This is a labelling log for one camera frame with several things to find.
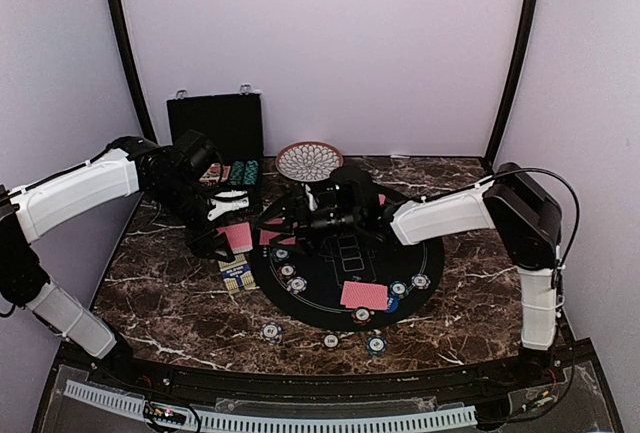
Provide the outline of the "brown white chip stack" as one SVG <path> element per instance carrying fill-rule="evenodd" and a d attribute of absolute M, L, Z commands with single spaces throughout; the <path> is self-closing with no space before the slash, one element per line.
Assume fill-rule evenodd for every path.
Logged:
<path fill-rule="evenodd" d="M 323 344 L 326 348 L 335 348 L 339 344 L 339 338 L 335 334 L 327 334 L 323 338 Z"/>

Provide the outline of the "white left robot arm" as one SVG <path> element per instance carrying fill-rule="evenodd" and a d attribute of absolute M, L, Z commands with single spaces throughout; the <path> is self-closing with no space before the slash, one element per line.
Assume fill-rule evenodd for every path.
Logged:
<path fill-rule="evenodd" d="M 101 370 L 120 389 L 141 380 L 140 365 L 125 340 L 72 295 L 72 279 L 96 267 L 115 244 L 123 214 L 113 202 L 148 194 L 185 227 L 188 249 L 198 258 L 230 261 L 233 253 L 220 218 L 249 205 L 243 187 L 208 191 L 200 179 L 221 160 L 204 135 L 189 131 L 160 146 L 120 137 L 95 157 L 31 184 L 1 190 L 1 297 L 26 309 L 63 339 L 103 360 Z"/>

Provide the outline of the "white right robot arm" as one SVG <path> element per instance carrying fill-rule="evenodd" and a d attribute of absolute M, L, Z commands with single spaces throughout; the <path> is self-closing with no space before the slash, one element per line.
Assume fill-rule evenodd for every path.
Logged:
<path fill-rule="evenodd" d="M 282 313 L 310 327 L 360 332 L 397 324 L 432 299 L 451 240 L 494 240 L 520 281 L 527 351 L 510 377 L 530 387 L 549 369 L 544 351 L 556 334 L 561 220 L 557 201 L 513 163 L 424 199 L 347 165 L 276 199 L 257 221 L 250 260 Z"/>

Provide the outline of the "red playing card deck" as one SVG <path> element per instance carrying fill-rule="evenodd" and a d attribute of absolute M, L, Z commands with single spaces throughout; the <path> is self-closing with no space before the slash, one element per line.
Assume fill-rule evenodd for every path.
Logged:
<path fill-rule="evenodd" d="M 248 222 L 222 226 L 218 228 L 218 232 L 227 237 L 234 254 L 247 253 L 253 249 L 251 226 Z"/>

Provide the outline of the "red cards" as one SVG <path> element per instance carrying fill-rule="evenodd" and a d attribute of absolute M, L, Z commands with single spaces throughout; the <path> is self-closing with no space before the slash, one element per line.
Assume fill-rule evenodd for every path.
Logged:
<path fill-rule="evenodd" d="M 294 246 L 296 244 L 296 238 L 285 233 L 260 229 L 259 244 L 261 246 L 268 246 L 272 242 L 275 242 L 277 245 Z"/>
<path fill-rule="evenodd" d="M 388 308 L 388 287 L 377 283 L 345 281 L 340 304 L 349 309 L 385 311 Z"/>

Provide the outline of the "blue tan chip stack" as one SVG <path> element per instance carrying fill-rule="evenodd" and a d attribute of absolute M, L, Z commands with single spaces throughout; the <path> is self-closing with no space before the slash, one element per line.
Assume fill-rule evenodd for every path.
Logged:
<path fill-rule="evenodd" d="M 283 329 L 277 323 L 265 323 L 260 329 L 260 337 L 268 344 L 278 345 L 283 338 Z"/>

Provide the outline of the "blue small blind button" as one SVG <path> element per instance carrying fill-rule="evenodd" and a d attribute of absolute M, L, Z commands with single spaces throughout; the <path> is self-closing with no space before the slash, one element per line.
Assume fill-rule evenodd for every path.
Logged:
<path fill-rule="evenodd" d="M 394 313 L 398 309 L 398 307 L 399 307 L 399 299 L 395 296 L 389 296 L 386 313 L 388 314 Z"/>

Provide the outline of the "blue green chip stack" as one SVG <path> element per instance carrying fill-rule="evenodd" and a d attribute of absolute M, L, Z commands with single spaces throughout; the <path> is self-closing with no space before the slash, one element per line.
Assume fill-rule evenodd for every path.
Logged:
<path fill-rule="evenodd" d="M 388 343 L 382 336 L 371 336 L 366 340 L 366 351 L 371 357 L 381 357 L 387 351 Z"/>

